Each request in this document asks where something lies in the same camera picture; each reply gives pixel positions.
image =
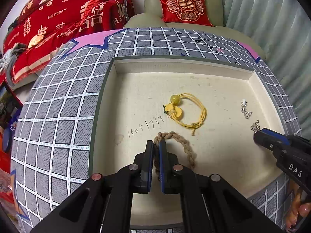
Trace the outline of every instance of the light green curtain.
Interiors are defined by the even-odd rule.
[[[302,128],[311,138],[311,21],[297,0],[222,0],[225,26],[266,53]]]

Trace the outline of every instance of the silver jewelry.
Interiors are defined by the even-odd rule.
[[[245,116],[245,118],[248,119],[252,115],[252,112],[251,111],[247,111],[246,105],[247,105],[247,101],[245,99],[243,99],[241,101],[241,106],[242,106],[241,107],[241,112]]]
[[[259,126],[259,120],[257,120],[256,122],[253,123],[253,125],[251,126],[251,130],[254,131],[254,133],[256,133],[257,131],[260,130],[260,126]]]

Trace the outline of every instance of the brown braided rope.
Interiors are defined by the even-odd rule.
[[[154,161],[153,161],[153,164],[156,168],[155,172],[156,172],[157,176],[159,177],[159,179],[160,179],[159,142],[162,139],[170,139],[170,138],[174,138],[177,142],[181,143],[181,145],[183,146],[183,151],[187,154],[187,159],[189,161],[189,167],[191,168],[191,170],[193,170],[195,168],[194,154],[193,154],[193,151],[191,150],[191,147],[189,146],[188,141],[173,131],[163,132],[163,133],[159,132],[158,135],[154,139],[155,157],[154,157]]]

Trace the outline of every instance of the chair armrest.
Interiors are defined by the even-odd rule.
[[[157,15],[143,13],[137,14],[125,24],[125,28],[136,28],[136,27],[167,27],[162,18]]]

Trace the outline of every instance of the table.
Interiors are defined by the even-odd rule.
[[[300,134],[293,106],[271,70],[261,59],[256,63],[234,40],[201,31],[155,27],[106,35],[95,33],[87,40],[66,43],[43,70],[24,104],[13,141],[11,168],[16,169],[16,194],[26,214],[22,218],[26,232],[88,178],[95,107],[114,57],[189,56],[254,69],[271,91],[284,129]],[[285,224],[283,215],[292,199],[286,195],[288,181],[282,174],[250,198],[279,226]]]

